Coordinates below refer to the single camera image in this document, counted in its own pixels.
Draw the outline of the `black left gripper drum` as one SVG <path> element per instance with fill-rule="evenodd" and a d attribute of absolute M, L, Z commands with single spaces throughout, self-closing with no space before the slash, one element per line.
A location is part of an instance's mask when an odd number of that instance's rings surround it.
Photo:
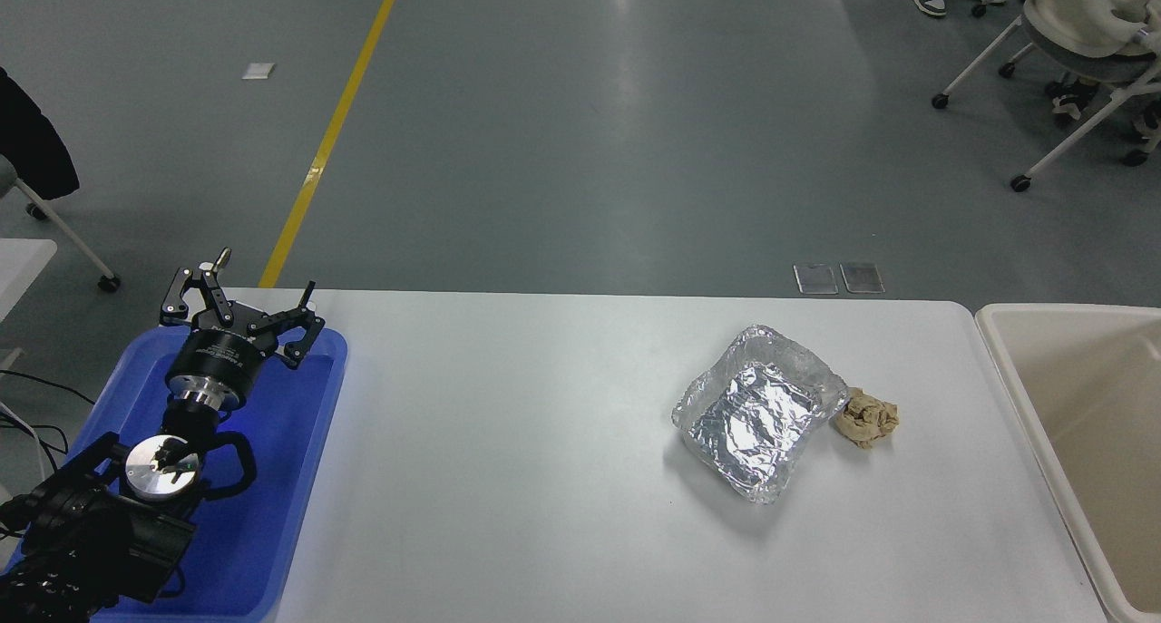
<path fill-rule="evenodd" d="M 167 372 L 170 393 L 248 399 L 261 368 L 274 354 L 271 336 L 250 339 L 233 331 L 192 328 Z"/>

